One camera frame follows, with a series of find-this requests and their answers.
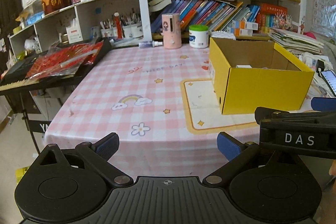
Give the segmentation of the black smartphone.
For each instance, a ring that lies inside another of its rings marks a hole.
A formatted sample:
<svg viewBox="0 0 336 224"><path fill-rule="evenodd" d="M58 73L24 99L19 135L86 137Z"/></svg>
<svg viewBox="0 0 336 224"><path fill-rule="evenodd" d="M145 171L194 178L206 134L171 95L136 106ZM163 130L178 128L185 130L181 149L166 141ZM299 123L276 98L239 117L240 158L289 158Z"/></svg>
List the black smartphone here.
<svg viewBox="0 0 336 224"><path fill-rule="evenodd" d="M322 71L321 76L327 83L334 96L336 96L336 75L333 71Z"/></svg>

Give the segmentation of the stack of papers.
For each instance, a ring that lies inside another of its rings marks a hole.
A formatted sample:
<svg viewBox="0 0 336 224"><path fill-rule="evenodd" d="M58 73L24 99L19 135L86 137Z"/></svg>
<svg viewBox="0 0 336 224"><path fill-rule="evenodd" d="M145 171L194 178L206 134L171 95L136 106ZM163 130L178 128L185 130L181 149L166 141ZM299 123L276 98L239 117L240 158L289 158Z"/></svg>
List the stack of papers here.
<svg viewBox="0 0 336 224"><path fill-rule="evenodd" d="M301 55L305 52L321 55L324 48L323 42L314 38L278 28L271 28L269 37L270 40L278 43L294 55Z"/></svg>

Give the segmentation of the yellow cardboard box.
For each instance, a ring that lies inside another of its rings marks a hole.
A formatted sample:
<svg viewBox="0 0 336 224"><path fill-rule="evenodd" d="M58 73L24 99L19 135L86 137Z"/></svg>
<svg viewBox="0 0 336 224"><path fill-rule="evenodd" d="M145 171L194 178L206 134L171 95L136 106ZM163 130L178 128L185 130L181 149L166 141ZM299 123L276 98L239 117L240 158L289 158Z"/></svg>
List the yellow cardboard box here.
<svg viewBox="0 0 336 224"><path fill-rule="evenodd" d="M299 110L314 72L274 42L212 38L209 72L223 115ZM236 68L250 65L252 68Z"/></svg>

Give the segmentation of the pink checkered tablecloth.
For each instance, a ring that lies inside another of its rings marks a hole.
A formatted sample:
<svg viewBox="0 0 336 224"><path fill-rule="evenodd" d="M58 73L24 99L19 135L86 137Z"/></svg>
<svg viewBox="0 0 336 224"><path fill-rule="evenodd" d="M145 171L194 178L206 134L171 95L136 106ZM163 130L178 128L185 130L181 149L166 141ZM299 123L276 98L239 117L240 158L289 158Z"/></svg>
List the pink checkered tablecloth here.
<svg viewBox="0 0 336 224"><path fill-rule="evenodd" d="M209 72L209 47L110 51L82 80L49 125L60 148L115 132L111 163L132 177L204 177L225 163L217 135L258 141L254 113L223 115ZM310 111L309 91L299 110Z"/></svg>

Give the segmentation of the white charger adapter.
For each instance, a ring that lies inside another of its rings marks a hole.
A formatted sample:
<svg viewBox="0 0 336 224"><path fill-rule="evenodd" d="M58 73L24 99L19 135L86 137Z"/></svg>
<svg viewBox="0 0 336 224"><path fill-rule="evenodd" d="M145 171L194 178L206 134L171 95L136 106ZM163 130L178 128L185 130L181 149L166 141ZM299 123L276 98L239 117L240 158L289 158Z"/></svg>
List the white charger adapter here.
<svg viewBox="0 0 336 224"><path fill-rule="evenodd" d="M252 68L250 65L236 65L236 68Z"/></svg>

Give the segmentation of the red foil decoration pack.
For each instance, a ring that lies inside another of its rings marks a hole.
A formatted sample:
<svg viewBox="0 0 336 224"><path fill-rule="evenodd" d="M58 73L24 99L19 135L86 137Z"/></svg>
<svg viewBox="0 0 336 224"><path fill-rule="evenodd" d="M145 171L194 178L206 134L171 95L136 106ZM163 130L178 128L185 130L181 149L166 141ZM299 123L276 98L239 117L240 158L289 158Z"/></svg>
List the red foil decoration pack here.
<svg viewBox="0 0 336 224"><path fill-rule="evenodd" d="M81 43L66 48L53 48L39 56L26 74L36 80L54 76L73 75L81 65L93 65L104 42Z"/></svg>

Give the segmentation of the black keyboard piano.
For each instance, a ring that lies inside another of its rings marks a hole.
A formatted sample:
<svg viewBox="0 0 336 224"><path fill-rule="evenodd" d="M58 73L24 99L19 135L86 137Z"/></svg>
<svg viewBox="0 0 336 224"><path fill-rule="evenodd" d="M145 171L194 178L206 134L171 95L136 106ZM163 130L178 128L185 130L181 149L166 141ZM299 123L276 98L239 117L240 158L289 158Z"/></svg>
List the black keyboard piano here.
<svg viewBox="0 0 336 224"><path fill-rule="evenodd" d="M79 84L111 49L98 38L26 57L1 78L1 95Z"/></svg>

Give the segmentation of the small spray bottle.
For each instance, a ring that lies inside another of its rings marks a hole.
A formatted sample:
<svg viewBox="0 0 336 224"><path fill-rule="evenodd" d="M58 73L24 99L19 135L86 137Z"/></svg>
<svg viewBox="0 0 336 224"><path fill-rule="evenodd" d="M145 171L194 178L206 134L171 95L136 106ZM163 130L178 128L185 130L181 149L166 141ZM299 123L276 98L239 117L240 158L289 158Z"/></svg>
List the small spray bottle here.
<svg viewBox="0 0 336 224"><path fill-rule="evenodd" d="M145 41L145 42L139 42L139 48L154 48L154 47L160 47L163 46L163 42L159 41Z"/></svg>

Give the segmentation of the white tissue pack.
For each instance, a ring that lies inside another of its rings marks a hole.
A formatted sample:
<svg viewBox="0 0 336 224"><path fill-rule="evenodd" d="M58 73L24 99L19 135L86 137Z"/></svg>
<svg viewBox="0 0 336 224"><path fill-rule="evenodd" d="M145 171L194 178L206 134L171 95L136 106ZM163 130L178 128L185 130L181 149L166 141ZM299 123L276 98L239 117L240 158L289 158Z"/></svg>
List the white tissue pack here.
<svg viewBox="0 0 336 224"><path fill-rule="evenodd" d="M211 32L211 37L236 40L236 36L234 34L225 31L213 31Z"/></svg>

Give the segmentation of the white jar green lid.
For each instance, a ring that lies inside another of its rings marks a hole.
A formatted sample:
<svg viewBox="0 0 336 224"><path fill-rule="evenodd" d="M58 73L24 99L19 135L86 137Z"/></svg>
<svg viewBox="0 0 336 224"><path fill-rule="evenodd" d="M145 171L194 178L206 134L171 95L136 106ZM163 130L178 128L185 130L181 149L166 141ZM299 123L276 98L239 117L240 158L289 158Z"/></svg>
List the white jar green lid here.
<svg viewBox="0 0 336 224"><path fill-rule="evenodd" d="M196 49L207 48L209 46L209 28L201 24L190 25L189 45Z"/></svg>

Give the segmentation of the pink cylindrical dispenser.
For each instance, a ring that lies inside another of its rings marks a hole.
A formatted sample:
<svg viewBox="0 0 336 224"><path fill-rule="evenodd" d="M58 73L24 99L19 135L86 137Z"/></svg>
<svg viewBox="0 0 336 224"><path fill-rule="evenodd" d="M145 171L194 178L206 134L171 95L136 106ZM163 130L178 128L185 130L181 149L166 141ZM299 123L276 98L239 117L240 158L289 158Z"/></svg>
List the pink cylindrical dispenser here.
<svg viewBox="0 0 336 224"><path fill-rule="evenodd" d="M176 50L182 46L181 24L178 13L163 14L162 36L165 49Z"/></svg>

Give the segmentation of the row of colourful books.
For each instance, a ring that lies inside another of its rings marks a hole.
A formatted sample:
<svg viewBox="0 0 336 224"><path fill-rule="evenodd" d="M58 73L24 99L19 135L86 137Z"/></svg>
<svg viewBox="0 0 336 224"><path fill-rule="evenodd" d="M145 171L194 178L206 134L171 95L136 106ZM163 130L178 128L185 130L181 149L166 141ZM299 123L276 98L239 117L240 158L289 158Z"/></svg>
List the row of colourful books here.
<svg viewBox="0 0 336 224"><path fill-rule="evenodd" d="M169 0L167 5L157 12L151 23L151 32L163 30L163 14L179 14L181 31L185 32L191 25L204 25L210 31L224 31L233 21L254 23L260 11L258 5L243 5L238 2L220 0Z"/></svg>

